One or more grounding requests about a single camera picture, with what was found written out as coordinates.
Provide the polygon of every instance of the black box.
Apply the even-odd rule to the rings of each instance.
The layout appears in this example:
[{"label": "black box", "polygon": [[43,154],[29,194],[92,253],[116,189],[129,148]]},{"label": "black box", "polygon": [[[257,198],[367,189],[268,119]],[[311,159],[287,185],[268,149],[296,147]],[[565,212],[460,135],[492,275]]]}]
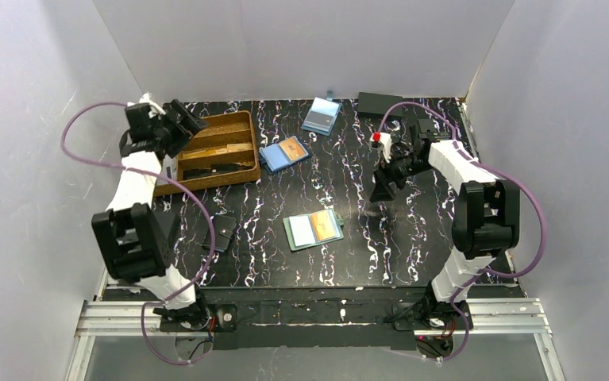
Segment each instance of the black box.
[{"label": "black box", "polygon": [[[403,97],[374,93],[358,94],[358,116],[381,119],[391,106],[402,102]],[[396,107],[388,114],[389,121],[399,121],[403,118],[403,108]]]}]

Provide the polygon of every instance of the white wall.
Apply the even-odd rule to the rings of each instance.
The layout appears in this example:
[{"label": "white wall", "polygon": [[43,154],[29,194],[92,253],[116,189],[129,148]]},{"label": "white wall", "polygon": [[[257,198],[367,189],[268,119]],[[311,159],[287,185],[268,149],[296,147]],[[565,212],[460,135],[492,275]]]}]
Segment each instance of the white wall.
[{"label": "white wall", "polygon": [[[91,215],[118,174],[59,149],[67,119],[139,89],[91,2],[0,1],[0,380],[59,380],[102,260]],[[70,146],[117,160],[123,111],[100,110]]]},{"label": "white wall", "polygon": [[[609,379],[609,2],[518,0],[468,96],[488,164],[516,174],[549,219],[522,285],[545,306],[568,379]],[[538,246],[523,206],[516,260]]]},{"label": "white wall", "polygon": [[192,101],[462,97],[514,0],[94,0],[143,89]]}]

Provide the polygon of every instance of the blue book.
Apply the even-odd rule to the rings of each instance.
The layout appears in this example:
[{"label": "blue book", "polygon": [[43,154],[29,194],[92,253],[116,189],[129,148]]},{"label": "blue book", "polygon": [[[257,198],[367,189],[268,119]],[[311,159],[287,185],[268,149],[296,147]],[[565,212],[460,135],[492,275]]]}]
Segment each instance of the blue book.
[{"label": "blue book", "polygon": [[299,142],[297,137],[288,137],[286,140],[260,148],[260,164],[267,168],[270,175],[290,167],[309,157],[309,152]]},{"label": "blue book", "polygon": [[302,129],[320,133],[326,137],[329,136],[340,108],[340,103],[323,98],[314,98],[314,104],[311,105],[309,113],[306,115],[304,123],[302,123]]}]

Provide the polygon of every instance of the marble surface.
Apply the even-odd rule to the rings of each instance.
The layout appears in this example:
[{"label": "marble surface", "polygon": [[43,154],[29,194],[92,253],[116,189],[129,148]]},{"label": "marble surface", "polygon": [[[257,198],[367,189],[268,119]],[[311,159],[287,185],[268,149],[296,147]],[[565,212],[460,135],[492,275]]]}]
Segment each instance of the marble surface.
[{"label": "marble surface", "polygon": [[[461,124],[457,101],[427,102],[454,125]],[[216,254],[202,285],[215,287],[334,287],[425,286],[443,267],[453,246],[450,236],[455,192],[441,174],[415,176],[395,201],[370,203],[372,171],[379,158],[368,141],[379,121],[357,116],[357,103],[341,100],[342,108],[329,137],[301,130],[311,100],[193,103],[205,117],[248,110],[264,147],[297,136],[311,158],[269,175],[264,169],[255,183],[196,191],[211,214],[228,214],[239,221],[230,250]],[[422,109],[406,107],[396,133],[417,118]],[[468,146],[461,127],[456,131]],[[291,252],[283,219],[333,207],[345,219],[345,238],[315,248]],[[201,243],[206,223],[187,196],[155,200],[154,208],[181,215],[181,237],[175,246],[175,265],[192,277],[206,257]],[[504,258],[493,268],[508,271]],[[482,283],[500,279],[486,275]]]}]

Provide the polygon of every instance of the table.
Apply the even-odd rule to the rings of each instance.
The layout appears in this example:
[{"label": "table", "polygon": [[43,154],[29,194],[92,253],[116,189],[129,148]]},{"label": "table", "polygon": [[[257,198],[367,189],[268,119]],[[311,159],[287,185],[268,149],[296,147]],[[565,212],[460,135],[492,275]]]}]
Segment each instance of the table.
[{"label": "table", "polygon": [[[196,191],[211,214],[235,217],[236,240],[227,253],[214,256],[203,275],[205,287],[366,287],[425,286],[444,266],[453,246],[450,236],[454,189],[441,174],[415,176],[392,202],[370,203],[372,171],[379,153],[369,138],[379,121],[357,116],[357,101],[343,99],[329,137],[300,128],[311,100],[196,102],[189,107],[202,117],[248,110],[260,147],[297,136],[312,157],[260,180]],[[469,150],[461,114],[454,98],[424,98],[456,127]],[[405,107],[402,123],[389,125],[405,131],[421,108]],[[438,127],[445,128],[438,121]],[[333,207],[345,219],[345,238],[315,248],[291,252],[283,219]],[[201,247],[207,226],[200,210],[187,196],[157,198],[155,210],[178,213],[181,237],[175,246],[175,265],[191,278],[206,258]],[[505,257],[494,269],[509,272]],[[512,280],[483,275],[480,283]]]}]

